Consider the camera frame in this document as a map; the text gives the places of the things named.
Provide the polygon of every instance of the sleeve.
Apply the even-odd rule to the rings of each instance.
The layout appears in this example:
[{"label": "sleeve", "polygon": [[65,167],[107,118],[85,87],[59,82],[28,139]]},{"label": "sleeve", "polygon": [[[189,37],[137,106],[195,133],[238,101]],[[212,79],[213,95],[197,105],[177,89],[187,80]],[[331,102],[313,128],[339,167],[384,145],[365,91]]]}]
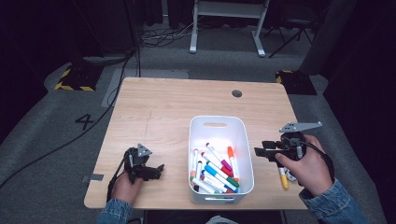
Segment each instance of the sleeve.
[{"label": "sleeve", "polygon": [[111,199],[107,202],[106,207],[99,214],[96,221],[99,223],[117,223],[125,224],[132,215],[132,207],[127,202]]},{"label": "sleeve", "polygon": [[368,223],[356,201],[337,179],[323,194],[313,197],[303,189],[300,198],[309,211],[325,223]]}]

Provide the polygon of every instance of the white plastic bin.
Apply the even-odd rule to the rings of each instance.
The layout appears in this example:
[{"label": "white plastic bin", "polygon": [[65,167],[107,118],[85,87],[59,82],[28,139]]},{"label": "white plastic bin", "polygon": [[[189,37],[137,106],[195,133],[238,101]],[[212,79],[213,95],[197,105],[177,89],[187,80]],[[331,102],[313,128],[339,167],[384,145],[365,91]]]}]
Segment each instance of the white plastic bin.
[{"label": "white plastic bin", "polygon": [[[211,146],[229,164],[227,147],[233,148],[233,154],[239,171],[239,189],[236,193],[211,194],[199,189],[195,191],[190,184],[190,172],[194,163],[193,151],[197,148],[202,152],[211,154],[206,143]],[[237,204],[253,190],[254,176],[251,164],[248,137],[243,121],[235,117],[223,116],[198,116],[191,120],[189,139],[189,179],[187,180],[191,200],[198,204]]]}]

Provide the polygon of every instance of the person's left hand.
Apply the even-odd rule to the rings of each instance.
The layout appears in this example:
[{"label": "person's left hand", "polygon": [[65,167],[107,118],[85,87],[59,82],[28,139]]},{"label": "person's left hand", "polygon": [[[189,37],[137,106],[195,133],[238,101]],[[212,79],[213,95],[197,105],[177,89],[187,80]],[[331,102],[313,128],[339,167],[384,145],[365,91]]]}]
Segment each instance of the person's left hand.
[{"label": "person's left hand", "polygon": [[132,184],[129,180],[128,174],[125,172],[117,178],[113,192],[111,193],[111,198],[123,200],[132,205],[142,183],[143,179],[137,178],[134,181],[134,184]]}]

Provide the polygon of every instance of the hand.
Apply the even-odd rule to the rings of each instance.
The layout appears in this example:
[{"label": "hand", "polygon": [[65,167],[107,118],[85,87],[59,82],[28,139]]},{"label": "hand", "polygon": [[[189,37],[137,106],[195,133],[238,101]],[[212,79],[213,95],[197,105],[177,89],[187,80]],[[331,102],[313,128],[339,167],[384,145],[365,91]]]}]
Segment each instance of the hand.
[{"label": "hand", "polygon": [[111,198],[123,200],[132,205],[142,183],[143,179],[137,178],[134,184],[132,184],[128,174],[125,172],[117,178],[113,192],[111,193]]},{"label": "hand", "polygon": [[[304,136],[307,143],[315,145],[324,152],[315,136],[307,134]],[[299,183],[308,189],[314,197],[332,187],[332,179],[326,162],[313,148],[307,147],[305,155],[299,161],[290,160],[280,153],[276,153],[276,159],[291,170]]]}]

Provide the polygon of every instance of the chair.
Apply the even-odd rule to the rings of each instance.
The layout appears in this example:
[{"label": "chair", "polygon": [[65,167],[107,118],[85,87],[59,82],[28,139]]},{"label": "chair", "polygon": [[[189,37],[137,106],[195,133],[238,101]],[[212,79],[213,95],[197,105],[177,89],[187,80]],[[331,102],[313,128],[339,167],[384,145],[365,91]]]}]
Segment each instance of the chair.
[{"label": "chair", "polygon": [[[300,40],[301,34],[304,32],[310,44],[312,44],[311,38],[309,37],[308,33],[306,32],[307,29],[311,29],[317,31],[320,27],[320,23],[326,12],[328,7],[325,8],[320,14],[317,14],[313,8],[304,5],[296,5],[293,3],[283,3],[280,6],[280,20],[279,22],[273,26],[264,37],[271,34],[271,32],[275,28],[279,28],[279,32],[282,36],[282,40],[284,44],[276,49],[269,58],[272,58],[276,53],[282,50],[286,45],[289,44],[291,40],[297,37],[297,40]],[[285,39],[282,35],[282,31],[280,27],[284,27],[287,29],[297,28],[299,31],[293,35],[288,41],[285,42]]]}]

